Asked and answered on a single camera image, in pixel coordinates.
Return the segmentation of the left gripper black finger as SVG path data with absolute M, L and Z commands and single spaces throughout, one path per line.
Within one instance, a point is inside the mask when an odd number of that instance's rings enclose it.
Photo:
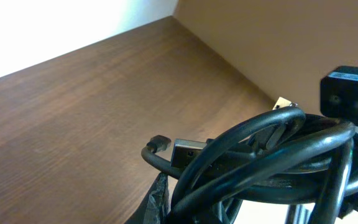
M 168 203 L 168 175 L 159 173 L 140 205 L 125 224 L 166 223 Z

